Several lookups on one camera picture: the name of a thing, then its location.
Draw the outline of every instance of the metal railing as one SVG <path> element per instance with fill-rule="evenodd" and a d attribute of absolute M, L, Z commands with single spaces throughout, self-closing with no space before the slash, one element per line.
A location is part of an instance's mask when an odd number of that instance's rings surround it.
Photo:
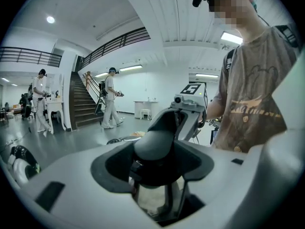
<path fill-rule="evenodd" d="M 82 61 L 81 69 L 93 62 L 94 60 L 97 60 L 98 58 L 101 58 L 102 56 L 114 50 L 147 39 L 150 39 L 150 36 L 145 27 L 136 29 L 117 38 L 114 38 L 110 42 L 107 42 L 103 46 L 99 47 L 97 50 L 90 53 L 87 57 L 85 57 Z"/>
<path fill-rule="evenodd" d="M 99 96 L 100 96 L 100 89 L 99 89 L 98 83 L 92 78 L 92 76 L 89 73 L 85 73 L 82 76 L 83 76 L 83 79 L 81 79 L 81 81 L 84 83 L 86 88 L 87 88 L 87 86 L 89 86 L 93 90 L 93 92 L 96 95 L 96 101 L 98 101 Z"/>
<path fill-rule="evenodd" d="M 0 62 L 25 62 L 59 67 L 61 56 L 27 48 L 0 47 Z"/>

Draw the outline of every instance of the stool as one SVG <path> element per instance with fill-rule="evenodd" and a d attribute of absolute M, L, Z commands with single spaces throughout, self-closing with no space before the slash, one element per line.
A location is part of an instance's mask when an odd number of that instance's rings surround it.
<path fill-rule="evenodd" d="M 140 111 L 141 119 L 144 118 L 144 114 L 147 114 L 148 120 L 152 118 L 150 109 L 141 109 Z"/>

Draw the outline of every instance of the man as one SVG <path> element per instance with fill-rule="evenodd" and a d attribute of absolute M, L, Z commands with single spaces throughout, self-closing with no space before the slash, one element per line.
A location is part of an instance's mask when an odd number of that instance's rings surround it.
<path fill-rule="evenodd" d="M 52 131 L 43 116 L 45 92 L 42 91 L 42 79 L 46 75 L 46 71 L 41 69 L 33 80 L 33 104 L 36 109 L 36 123 L 38 132 L 44 131 L 43 135 L 47 137 L 48 131 Z"/>
<path fill-rule="evenodd" d="M 212 146 L 247 153 L 254 145 L 286 130 L 271 94 L 296 56 L 275 28 L 263 25 L 254 0 L 213 0 L 209 8 L 243 38 L 230 69 L 226 68 L 225 57 L 218 93 L 207 107 L 207 119 L 223 115 Z"/>
<path fill-rule="evenodd" d="M 22 119 L 25 118 L 25 112 L 26 112 L 26 107 L 27 107 L 27 100 L 23 94 L 21 94 L 21 99 L 19 100 L 19 104 L 22 106 Z"/>
<path fill-rule="evenodd" d="M 105 79 L 105 90 L 107 92 L 107 96 L 105 97 L 106 108 L 105 108 L 105 114 L 104 114 L 103 123 L 102 123 L 102 127 L 104 129 L 113 128 L 113 125 L 109 124 L 110 115 L 112 115 L 112 117 L 114 118 L 117 126 L 122 124 L 124 121 L 123 119 L 119 119 L 118 114 L 116 113 L 115 106 L 114 106 L 115 97 L 121 96 L 120 93 L 118 93 L 114 90 L 113 77 L 115 74 L 117 74 L 117 71 L 115 68 L 112 67 L 109 69 L 109 74 L 107 75 L 107 77 Z"/>

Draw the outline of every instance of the brown t-shirt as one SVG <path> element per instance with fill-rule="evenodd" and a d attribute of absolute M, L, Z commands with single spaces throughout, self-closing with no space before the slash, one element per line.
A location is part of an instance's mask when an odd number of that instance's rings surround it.
<path fill-rule="evenodd" d="M 271 94 L 295 61 L 293 48 L 271 27 L 237 48 L 229 70 L 224 58 L 214 101 L 225 111 L 212 146 L 247 153 L 286 130 Z"/>

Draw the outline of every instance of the white sneaker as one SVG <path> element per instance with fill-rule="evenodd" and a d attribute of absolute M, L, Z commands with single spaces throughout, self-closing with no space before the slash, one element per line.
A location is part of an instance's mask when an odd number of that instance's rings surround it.
<path fill-rule="evenodd" d="M 120 124 L 122 124 L 124 122 L 124 119 L 120 119 L 120 122 L 118 124 L 116 124 L 116 126 L 119 126 Z"/>
<path fill-rule="evenodd" d="M 113 129 L 112 125 L 105 125 L 104 123 L 101 124 L 101 127 L 103 127 L 104 129 Z"/>

